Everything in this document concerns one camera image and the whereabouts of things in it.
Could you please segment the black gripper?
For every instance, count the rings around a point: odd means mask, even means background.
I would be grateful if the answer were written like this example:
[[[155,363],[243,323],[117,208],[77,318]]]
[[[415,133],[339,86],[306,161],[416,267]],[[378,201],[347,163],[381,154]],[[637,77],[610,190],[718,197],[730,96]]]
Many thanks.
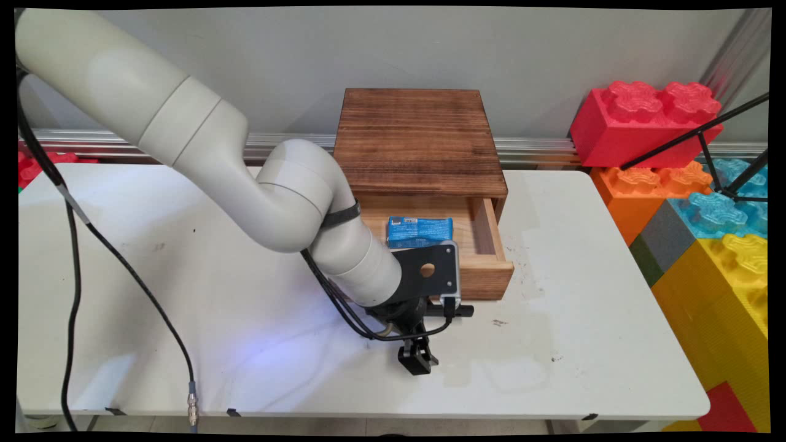
[[[399,303],[366,308],[382,324],[392,324],[399,335],[425,333],[423,318],[430,300],[427,297],[411,298]],[[432,367],[440,364],[430,351],[429,338],[405,339],[397,355],[399,363],[413,376],[430,374]]]

